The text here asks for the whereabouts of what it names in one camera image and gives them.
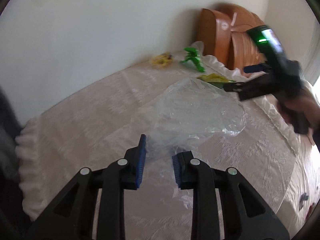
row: human hand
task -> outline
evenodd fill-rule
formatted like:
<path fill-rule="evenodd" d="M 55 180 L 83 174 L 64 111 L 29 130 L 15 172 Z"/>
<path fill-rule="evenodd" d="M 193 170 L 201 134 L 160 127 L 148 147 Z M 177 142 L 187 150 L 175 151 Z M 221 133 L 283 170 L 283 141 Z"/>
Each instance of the human hand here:
<path fill-rule="evenodd" d="M 293 99 L 288 99 L 281 103 L 291 110 L 303 112 L 305 117 L 309 121 L 311 128 L 319 130 L 320 106 L 317 104 L 313 95 L 309 91 L 304 90 L 302 95 L 299 95 Z M 281 104 L 279 102 L 277 103 L 277 108 L 284 121 L 286 123 L 292 123 L 289 114 L 285 111 L 285 109 L 281 107 Z"/>

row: person's arm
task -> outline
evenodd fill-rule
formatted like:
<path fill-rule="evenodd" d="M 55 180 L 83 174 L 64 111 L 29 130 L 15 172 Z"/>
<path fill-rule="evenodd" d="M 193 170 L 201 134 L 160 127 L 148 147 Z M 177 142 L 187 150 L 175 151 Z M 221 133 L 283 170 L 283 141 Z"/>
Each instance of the person's arm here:
<path fill-rule="evenodd" d="M 313 96 L 306 92 L 304 95 L 287 100 L 284 102 L 284 105 L 289 109 L 304 113 L 311 125 L 311 128 L 314 130 L 313 140 L 320 151 L 320 106 L 317 104 Z M 278 104 L 278 111 L 286 123 L 291 123 L 290 116 L 281 109 L 280 104 Z"/>

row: black tool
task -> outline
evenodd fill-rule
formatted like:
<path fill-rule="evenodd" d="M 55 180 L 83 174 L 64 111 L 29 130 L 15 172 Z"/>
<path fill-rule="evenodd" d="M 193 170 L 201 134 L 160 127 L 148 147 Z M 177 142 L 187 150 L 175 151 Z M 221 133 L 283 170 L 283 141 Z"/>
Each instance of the black tool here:
<path fill-rule="evenodd" d="M 124 189 L 137 190 L 146 157 L 146 136 L 107 168 L 82 168 L 32 223 L 27 240 L 91 240 L 98 190 L 102 188 L 97 240 L 124 240 Z"/>
<path fill-rule="evenodd" d="M 295 98 L 302 93 L 300 66 L 297 61 L 288 60 L 278 38 L 268 25 L 258 26 L 247 31 L 259 51 L 267 59 L 266 63 L 244 68 L 244 72 L 264 71 L 265 75 L 248 82 L 229 83 L 223 86 L 227 92 L 237 92 L 241 101 L 273 94 L 280 102 Z M 307 134 L 310 123 L 303 113 L 292 111 L 281 104 L 289 114 L 294 131 Z"/>
<path fill-rule="evenodd" d="M 235 168 L 212 169 L 190 151 L 172 160 L 179 188 L 193 189 L 191 240 L 220 240 L 216 188 L 220 192 L 225 240 L 290 239 L 268 204 Z"/>

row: wooden headboard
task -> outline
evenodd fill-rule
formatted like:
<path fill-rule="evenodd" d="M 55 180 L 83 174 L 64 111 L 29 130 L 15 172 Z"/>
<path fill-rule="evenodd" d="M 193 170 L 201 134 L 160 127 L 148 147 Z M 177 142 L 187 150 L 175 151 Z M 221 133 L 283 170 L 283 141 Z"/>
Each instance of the wooden headboard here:
<path fill-rule="evenodd" d="M 204 42 L 204 55 L 214 55 L 228 69 L 264 61 L 247 30 L 263 25 L 259 17 L 235 4 L 222 4 L 217 10 L 202 9 L 197 41 Z"/>

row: metal screw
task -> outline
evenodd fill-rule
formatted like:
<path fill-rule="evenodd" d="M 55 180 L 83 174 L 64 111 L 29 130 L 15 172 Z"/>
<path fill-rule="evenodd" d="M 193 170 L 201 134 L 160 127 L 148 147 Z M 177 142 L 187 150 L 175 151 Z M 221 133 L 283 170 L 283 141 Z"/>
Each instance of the metal screw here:
<path fill-rule="evenodd" d="M 197 165 L 200 164 L 200 161 L 199 161 L 198 159 L 192 159 L 192 160 L 190 161 L 190 163 L 191 163 L 192 165 L 197 166 Z"/>
<path fill-rule="evenodd" d="M 82 169 L 80 170 L 80 174 L 81 174 L 81 175 L 87 175 L 87 174 L 89 174 L 89 172 L 90 172 L 90 169 L 89 169 L 89 168 L 82 168 Z"/>
<path fill-rule="evenodd" d="M 231 175 L 236 175 L 238 173 L 238 171 L 235 168 L 229 168 L 228 173 Z"/>
<path fill-rule="evenodd" d="M 118 165 L 120 165 L 120 166 L 125 166 L 125 165 L 127 165 L 127 163 L 128 163 L 127 159 L 120 159 L 118 161 Z"/>

